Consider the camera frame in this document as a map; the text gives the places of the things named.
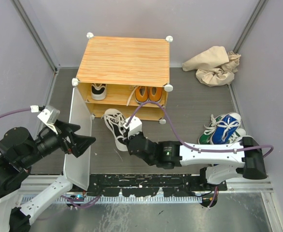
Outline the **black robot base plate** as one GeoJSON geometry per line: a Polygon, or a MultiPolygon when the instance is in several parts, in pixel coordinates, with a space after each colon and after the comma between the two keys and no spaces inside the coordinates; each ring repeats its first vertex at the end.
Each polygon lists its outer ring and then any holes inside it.
{"type": "Polygon", "coordinates": [[[83,190],[89,196],[154,197],[161,190],[164,197],[185,197],[212,193],[214,185],[193,174],[91,174],[83,190]]]}

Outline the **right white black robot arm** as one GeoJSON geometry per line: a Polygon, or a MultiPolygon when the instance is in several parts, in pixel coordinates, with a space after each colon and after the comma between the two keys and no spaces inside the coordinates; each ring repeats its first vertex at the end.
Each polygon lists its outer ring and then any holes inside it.
{"type": "Polygon", "coordinates": [[[262,147],[252,137],[243,137],[234,144],[197,145],[177,141],[155,143],[142,132],[126,139],[130,155],[142,159],[149,166],[173,169],[194,164],[207,164],[200,170],[199,186],[203,190],[231,178],[249,180],[267,178],[262,147]]]}

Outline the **orange sneaker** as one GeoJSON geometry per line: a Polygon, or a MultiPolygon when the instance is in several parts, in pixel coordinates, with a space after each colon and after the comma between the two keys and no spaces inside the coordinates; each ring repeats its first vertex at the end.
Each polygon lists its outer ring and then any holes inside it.
{"type": "Polygon", "coordinates": [[[163,88],[162,87],[150,87],[148,92],[148,99],[153,102],[160,103],[162,99],[163,88]]]}
{"type": "Polygon", "coordinates": [[[142,104],[144,102],[146,102],[148,100],[148,95],[149,95],[149,87],[146,86],[132,86],[130,87],[131,89],[131,93],[128,97],[126,106],[129,105],[131,98],[133,97],[133,95],[135,96],[135,101],[138,104],[142,104]]]}

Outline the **black white sneaker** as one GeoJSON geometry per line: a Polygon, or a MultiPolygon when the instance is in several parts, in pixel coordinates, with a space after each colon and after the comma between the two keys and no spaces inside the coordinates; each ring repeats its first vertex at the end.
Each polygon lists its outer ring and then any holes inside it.
{"type": "Polygon", "coordinates": [[[106,98],[107,85],[106,84],[91,84],[91,97],[96,101],[101,101],[106,98]]]}
{"type": "Polygon", "coordinates": [[[115,145],[119,151],[126,152],[127,149],[127,129],[124,124],[126,122],[125,116],[117,109],[107,109],[102,116],[105,125],[113,134],[115,145]]]}

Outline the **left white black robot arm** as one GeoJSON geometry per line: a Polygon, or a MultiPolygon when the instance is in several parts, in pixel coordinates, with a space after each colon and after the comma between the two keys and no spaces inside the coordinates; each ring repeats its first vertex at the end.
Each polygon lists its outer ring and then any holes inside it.
{"type": "Polygon", "coordinates": [[[60,175],[29,203],[16,206],[22,182],[33,164],[61,149],[76,158],[83,155],[96,138],[75,134],[81,127],[56,120],[56,129],[45,126],[33,139],[28,129],[15,127],[0,140],[0,232],[28,232],[37,217],[58,197],[69,190],[79,191],[84,180],[60,175]]]}

